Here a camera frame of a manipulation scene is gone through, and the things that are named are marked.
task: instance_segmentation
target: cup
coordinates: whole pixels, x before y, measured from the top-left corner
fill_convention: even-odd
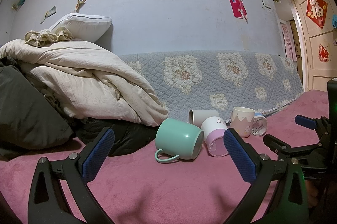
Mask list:
[[[211,117],[211,116],[219,116],[218,111],[215,110],[193,110],[191,109],[188,113],[188,123],[193,124],[201,128],[201,124]]]
[[[207,118],[201,125],[203,139],[208,152],[213,157],[223,157],[228,154],[223,143],[223,134],[228,129],[224,120],[217,116]]]
[[[261,113],[255,113],[252,134],[254,136],[260,137],[266,133],[267,129],[268,120]]]
[[[156,161],[169,163],[178,158],[195,159],[203,145],[203,130],[193,124],[167,118],[160,125],[156,135]],[[159,153],[165,153],[171,158],[160,159]]]
[[[249,137],[252,133],[255,110],[245,107],[234,107],[230,119],[230,127],[235,129],[240,137]]]

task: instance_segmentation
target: door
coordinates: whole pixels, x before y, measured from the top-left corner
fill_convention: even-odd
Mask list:
[[[321,6],[326,12],[325,24],[321,29],[308,17],[308,0],[293,1],[304,36],[305,56],[302,58],[305,67],[304,89],[326,91],[326,83],[337,76],[337,44],[334,42],[337,40],[337,29],[334,30],[332,27],[332,16],[337,14],[336,3],[334,0],[323,0],[327,6]]]

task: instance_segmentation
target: wall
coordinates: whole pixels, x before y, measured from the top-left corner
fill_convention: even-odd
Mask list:
[[[248,23],[234,18],[229,0],[87,0],[80,13],[111,16],[112,28],[97,43],[116,54],[176,50],[250,50],[285,55],[278,17],[262,0],[243,0]],[[11,39],[49,28],[73,12],[77,0],[26,0]],[[56,5],[57,13],[40,24]]]
[[[2,0],[0,3],[0,45],[9,42],[12,23],[16,15],[16,11],[11,9],[12,4],[19,0]]]

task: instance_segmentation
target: mug handle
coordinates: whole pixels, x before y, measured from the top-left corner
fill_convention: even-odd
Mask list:
[[[176,160],[179,155],[177,154],[176,156],[172,157],[172,158],[167,158],[167,159],[160,159],[158,158],[158,154],[161,153],[163,150],[159,149],[158,151],[156,151],[156,153],[154,154],[154,158],[156,159],[156,161],[158,161],[159,163],[169,163],[172,162],[174,160]]]

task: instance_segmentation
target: pink bed sheet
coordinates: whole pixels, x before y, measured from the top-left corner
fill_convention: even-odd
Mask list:
[[[292,147],[316,143],[315,131],[295,124],[294,117],[298,114],[328,116],[327,93],[316,90],[304,93],[268,118],[268,133]],[[276,159],[261,137],[250,136],[245,141],[258,153]],[[38,159],[42,156],[49,160],[64,159],[82,147],[83,144],[74,139],[58,148],[29,153],[9,162],[0,161],[0,190],[23,223],[27,223],[29,190]],[[220,224],[249,188],[230,156],[214,158],[203,147],[193,162],[160,164],[155,161],[155,151],[153,141],[136,153],[107,158],[96,179],[88,184],[116,224]],[[263,215],[274,184],[255,219]],[[67,184],[63,181],[62,185],[75,216],[83,219]]]

